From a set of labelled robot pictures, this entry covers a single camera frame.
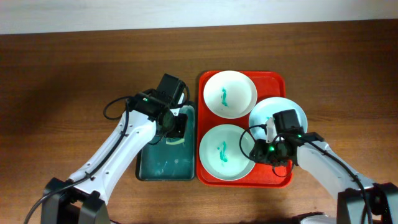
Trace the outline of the white plate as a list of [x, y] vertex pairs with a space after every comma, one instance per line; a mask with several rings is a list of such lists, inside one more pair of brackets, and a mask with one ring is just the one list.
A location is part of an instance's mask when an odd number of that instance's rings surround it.
[[257, 89], [245, 74], [227, 70], [216, 73], [206, 82], [203, 97], [215, 115], [238, 119], [249, 114], [256, 105]]

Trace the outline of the green yellow sponge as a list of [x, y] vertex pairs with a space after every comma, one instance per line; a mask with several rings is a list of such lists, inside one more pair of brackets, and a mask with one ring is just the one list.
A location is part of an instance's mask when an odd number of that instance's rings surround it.
[[178, 139], [176, 141], [168, 141], [168, 140], [166, 140], [165, 143], [166, 143], [166, 145], [175, 146], [175, 145], [182, 144], [184, 142], [185, 142], [184, 138], [181, 138], [181, 139]]

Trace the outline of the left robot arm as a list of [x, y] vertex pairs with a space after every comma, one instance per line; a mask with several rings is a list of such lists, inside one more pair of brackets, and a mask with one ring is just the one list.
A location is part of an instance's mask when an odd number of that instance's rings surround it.
[[121, 176], [148, 144], [176, 132], [178, 113], [190, 97], [179, 78], [164, 74], [158, 87], [123, 96], [118, 125], [94, 155], [66, 181], [53, 178], [25, 222], [40, 207], [41, 223], [112, 223], [107, 204]]

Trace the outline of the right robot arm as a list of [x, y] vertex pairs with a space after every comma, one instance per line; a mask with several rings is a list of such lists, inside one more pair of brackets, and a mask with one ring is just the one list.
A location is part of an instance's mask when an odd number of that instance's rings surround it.
[[266, 135], [255, 139], [247, 155], [256, 164], [293, 166], [310, 173], [337, 201], [336, 217], [312, 212], [294, 223], [397, 223], [397, 186], [378, 184], [339, 158], [316, 132], [306, 133], [294, 109], [272, 115], [255, 125]]

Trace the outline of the pale green plate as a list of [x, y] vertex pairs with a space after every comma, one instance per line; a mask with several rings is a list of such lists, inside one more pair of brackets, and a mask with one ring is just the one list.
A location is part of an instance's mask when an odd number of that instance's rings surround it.
[[218, 125], [211, 128], [200, 141], [200, 162], [216, 179], [239, 180], [255, 166], [255, 162], [247, 158], [253, 147], [252, 136], [243, 128], [232, 124]]

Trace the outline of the light blue plate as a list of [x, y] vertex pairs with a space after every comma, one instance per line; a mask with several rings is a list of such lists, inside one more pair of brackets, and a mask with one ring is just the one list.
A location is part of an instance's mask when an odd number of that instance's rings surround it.
[[282, 97], [271, 97], [260, 101], [249, 115], [249, 132], [251, 136], [257, 139], [266, 140], [271, 143], [276, 137], [277, 131], [275, 123], [270, 121], [275, 113], [295, 110], [300, 126], [306, 133], [308, 130], [307, 116], [304, 110], [296, 102]]

